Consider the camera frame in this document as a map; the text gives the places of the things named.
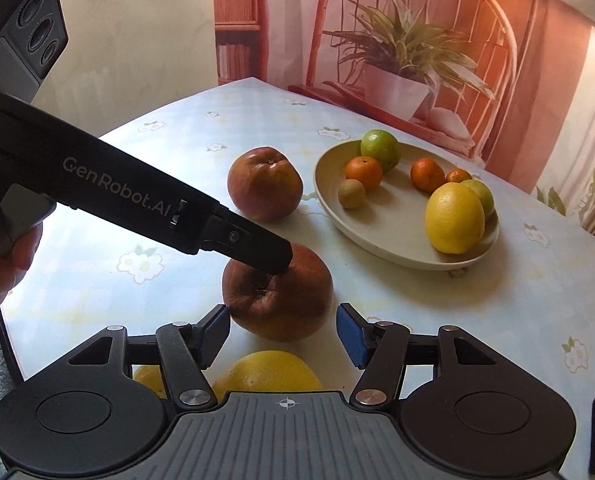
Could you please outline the person left hand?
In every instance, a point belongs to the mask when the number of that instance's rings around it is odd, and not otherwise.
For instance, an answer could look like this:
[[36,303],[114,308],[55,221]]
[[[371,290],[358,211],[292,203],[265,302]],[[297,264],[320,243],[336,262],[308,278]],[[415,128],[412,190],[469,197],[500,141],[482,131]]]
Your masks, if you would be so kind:
[[17,241],[9,256],[0,258],[0,305],[32,266],[42,235],[43,223],[40,223]]

